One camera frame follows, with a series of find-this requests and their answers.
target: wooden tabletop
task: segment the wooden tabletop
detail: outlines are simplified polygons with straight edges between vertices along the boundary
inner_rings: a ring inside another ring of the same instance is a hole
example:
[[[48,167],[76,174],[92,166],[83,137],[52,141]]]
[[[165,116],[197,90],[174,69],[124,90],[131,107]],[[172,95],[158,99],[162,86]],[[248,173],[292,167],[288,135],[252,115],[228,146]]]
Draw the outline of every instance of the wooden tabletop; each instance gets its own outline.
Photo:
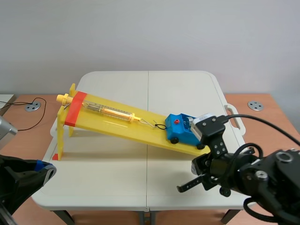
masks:
[[[31,102],[35,97],[44,98],[47,101],[45,116],[42,121],[33,129],[20,131],[16,137],[2,150],[2,155],[10,155],[23,159],[42,159],[52,140],[50,128],[55,121],[56,113],[60,104],[56,102],[56,95],[22,95],[16,101]],[[275,100],[269,94],[227,94],[227,102],[234,105],[240,114],[249,114],[266,119],[276,124],[291,135],[300,139],[299,133],[281,111]],[[259,101],[264,105],[262,111],[253,111],[247,106],[248,101]],[[11,122],[18,129],[25,129],[36,124],[45,106],[41,100],[41,109],[34,112],[26,112],[24,106],[12,106],[4,115],[4,118]],[[278,131],[260,122],[242,119],[245,127],[245,142],[259,144],[265,155],[278,149],[297,148],[292,141],[280,134]],[[262,213],[260,207],[253,207],[254,210]],[[134,212],[126,211],[74,211],[73,215],[76,224],[96,225],[96,224],[118,224],[133,225],[138,224],[137,215]],[[157,214],[157,225],[181,225],[181,224],[206,224],[220,225],[220,219],[225,210],[182,210],[163,211]],[[14,218],[20,225],[64,225],[54,213],[39,208],[31,199],[27,200],[14,214]],[[258,221],[250,217],[244,211],[240,212],[229,224],[230,225],[266,225],[268,223]]]

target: table leg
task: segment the table leg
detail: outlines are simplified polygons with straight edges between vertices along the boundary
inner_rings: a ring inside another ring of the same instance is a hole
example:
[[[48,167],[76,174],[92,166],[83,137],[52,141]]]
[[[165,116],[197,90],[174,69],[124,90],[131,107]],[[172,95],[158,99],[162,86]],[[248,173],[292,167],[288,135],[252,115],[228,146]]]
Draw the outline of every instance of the table leg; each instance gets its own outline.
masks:
[[[155,225],[156,222],[156,213],[159,211],[150,211],[150,225]]]
[[[62,219],[67,225],[75,225],[74,220],[66,210],[53,211],[59,218]]]
[[[240,210],[228,210],[226,214],[221,219],[223,224],[227,224],[236,214],[239,213]]]
[[[137,211],[137,214],[139,215],[139,225],[145,225],[145,222],[146,222],[145,212],[144,211]]]

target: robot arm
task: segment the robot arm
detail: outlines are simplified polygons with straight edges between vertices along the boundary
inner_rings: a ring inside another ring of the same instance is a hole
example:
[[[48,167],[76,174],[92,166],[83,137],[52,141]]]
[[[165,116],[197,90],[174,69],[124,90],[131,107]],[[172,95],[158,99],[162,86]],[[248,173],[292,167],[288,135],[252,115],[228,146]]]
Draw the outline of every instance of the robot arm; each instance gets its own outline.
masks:
[[[17,129],[0,116],[0,149]],[[15,225],[11,215],[56,173],[40,160],[23,160],[0,155],[0,224]]]
[[[205,190],[220,185],[220,194],[230,196],[231,190],[250,196],[244,202],[244,208],[251,216],[284,225],[300,224],[300,151],[278,150],[263,157],[263,150],[254,143],[247,143],[235,153],[228,153],[222,135],[224,124],[232,117],[247,117],[259,120],[277,129],[296,144],[300,142],[285,131],[260,118],[248,115],[219,117],[199,117],[193,120],[191,130],[202,144],[208,145],[210,153],[201,155],[192,161],[192,172],[198,177],[178,186],[179,192],[185,192],[202,183]],[[254,149],[259,156],[254,156]],[[248,204],[256,202],[273,217],[252,211]]]

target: blue toy car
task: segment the blue toy car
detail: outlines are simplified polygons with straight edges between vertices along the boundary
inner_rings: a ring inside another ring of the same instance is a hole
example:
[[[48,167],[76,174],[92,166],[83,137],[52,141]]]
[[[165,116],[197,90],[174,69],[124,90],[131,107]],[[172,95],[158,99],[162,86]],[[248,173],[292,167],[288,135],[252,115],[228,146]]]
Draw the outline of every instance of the blue toy car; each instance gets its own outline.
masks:
[[[183,143],[196,146],[197,149],[204,149],[205,145],[191,131],[191,122],[195,117],[185,114],[173,115],[170,114],[165,119],[167,139],[172,144]]]

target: white wall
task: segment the white wall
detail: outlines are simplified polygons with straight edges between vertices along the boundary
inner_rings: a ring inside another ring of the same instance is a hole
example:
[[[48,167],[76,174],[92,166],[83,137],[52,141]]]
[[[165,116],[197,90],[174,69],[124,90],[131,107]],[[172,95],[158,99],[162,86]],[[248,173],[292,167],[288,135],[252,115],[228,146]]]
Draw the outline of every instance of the white wall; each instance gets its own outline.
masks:
[[[299,0],[1,0],[0,92],[65,92],[99,70],[206,70],[224,92],[270,92],[281,105],[292,96],[296,112],[287,113],[299,124],[299,8]]]

